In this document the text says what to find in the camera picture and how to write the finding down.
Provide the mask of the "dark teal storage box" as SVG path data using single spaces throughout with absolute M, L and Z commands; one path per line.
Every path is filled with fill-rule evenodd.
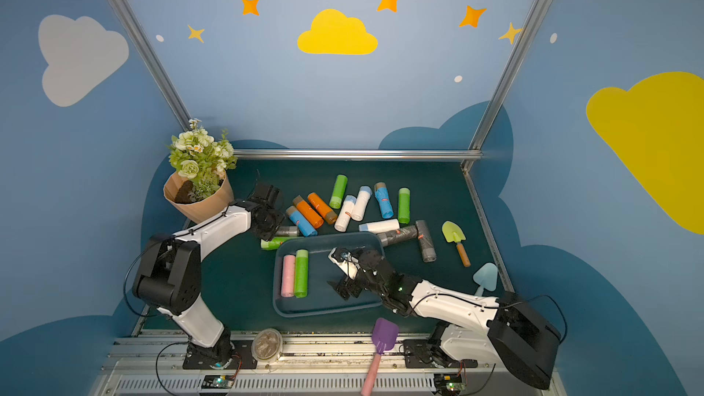
M 273 274 L 272 304 L 275 312 L 286 318 L 329 315 L 380 307 L 381 298 L 370 291 L 344 300 L 333 288 L 343 279 L 344 271 L 330 261 L 328 255 L 337 247 L 376 249 L 383 253 L 381 240 L 369 232 L 294 238 L 276 251 Z M 283 259 L 299 249 L 308 251 L 308 294 L 304 298 L 283 297 Z

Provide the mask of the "pink trash bag roll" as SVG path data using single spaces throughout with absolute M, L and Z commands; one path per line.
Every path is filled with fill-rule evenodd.
M 286 255 L 282 260 L 282 283 L 280 284 L 282 298 L 294 297 L 295 263 L 296 256 L 293 254 Z

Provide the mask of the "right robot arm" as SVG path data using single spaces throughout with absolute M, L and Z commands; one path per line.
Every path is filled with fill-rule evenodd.
M 368 291 L 396 315 L 436 319 L 442 326 L 438 348 L 449 359 L 483 352 L 519 381 L 543 391 L 550 387 L 564 337 L 529 299 L 451 291 L 399 273 L 379 251 L 364 247 L 336 247 L 328 260 L 343 271 L 344 278 L 331 283 L 343 299 Z

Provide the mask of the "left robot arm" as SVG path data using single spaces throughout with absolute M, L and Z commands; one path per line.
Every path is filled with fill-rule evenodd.
M 203 299 L 202 262 L 248 231 L 259 239 L 272 239 L 284 220 L 280 195 L 279 188 L 258 183 L 249 198 L 231 202 L 205 222 L 153 236 L 141 255 L 132 293 L 176 322 L 188 337 L 188 357 L 200 369 L 226 369 L 235 357 L 230 330 Z

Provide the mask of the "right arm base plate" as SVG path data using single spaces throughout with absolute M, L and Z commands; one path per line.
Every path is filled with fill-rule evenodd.
M 405 339 L 400 351 L 407 369 L 459 369 L 461 366 L 475 369 L 479 366 L 476 359 L 451 359 L 438 345 L 425 339 Z

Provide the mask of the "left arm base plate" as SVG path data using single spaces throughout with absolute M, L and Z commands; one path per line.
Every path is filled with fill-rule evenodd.
M 226 346 L 224 342 L 213 348 L 203 348 L 189 343 L 184 370 L 255 370 L 258 361 L 252 353 L 252 341 L 235 339 Z

